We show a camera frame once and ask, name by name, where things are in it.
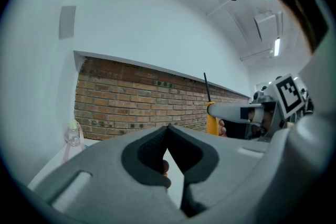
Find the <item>black antenna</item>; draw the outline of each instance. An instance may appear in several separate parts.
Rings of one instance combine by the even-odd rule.
[[[209,102],[211,102],[210,91],[209,91],[209,85],[208,85],[208,81],[206,80],[206,75],[205,75],[205,73],[204,73],[204,80],[205,80],[205,85],[206,85],[206,92],[208,93],[208,99],[209,99]]]

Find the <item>person's hand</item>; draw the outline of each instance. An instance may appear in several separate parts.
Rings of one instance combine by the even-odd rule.
[[[224,127],[224,121],[219,121],[219,136],[227,137],[226,128]]]
[[[172,184],[172,182],[168,178],[168,174],[167,174],[168,170],[169,170],[169,163],[167,161],[163,160],[163,175],[165,177],[167,177],[167,179],[168,179],[167,188],[169,188]]]

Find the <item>air vent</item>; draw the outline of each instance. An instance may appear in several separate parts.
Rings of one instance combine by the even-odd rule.
[[[74,36],[76,6],[63,6],[59,16],[59,39]]]
[[[279,34],[282,34],[282,13],[277,15],[273,12],[265,12],[254,17],[259,37],[263,43],[272,43],[279,37]]]

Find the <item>white wall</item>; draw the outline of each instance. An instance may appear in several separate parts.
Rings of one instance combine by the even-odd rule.
[[[72,39],[58,40],[65,0],[11,0],[0,27],[0,147],[28,184],[64,145],[77,69]]]
[[[74,38],[59,40],[63,5]],[[28,184],[64,145],[83,55],[166,70],[248,95],[248,75],[225,36],[182,0],[11,0],[0,22],[0,149]]]
[[[249,66],[250,94],[253,95],[256,90],[261,90],[261,85],[274,81],[278,76],[285,76],[291,73],[294,78],[298,77],[298,72],[307,64],[309,59],[308,49],[300,48],[292,53]],[[300,78],[296,81],[296,84],[299,89],[306,88]]]
[[[184,0],[105,0],[77,9],[75,51],[116,59],[249,95],[248,74],[230,41]]]

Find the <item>finger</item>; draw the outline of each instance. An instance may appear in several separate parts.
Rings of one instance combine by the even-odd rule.
[[[219,130],[220,134],[226,134],[226,128],[225,127],[221,127]]]
[[[163,160],[163,173],[166,174],[169,170],[169,163]]]
[[[170,179],[169,178],[167,178],[167,188],[169,188],[170,186],[171,186],[171,184],[172,184],[172,182],[170,181]]]

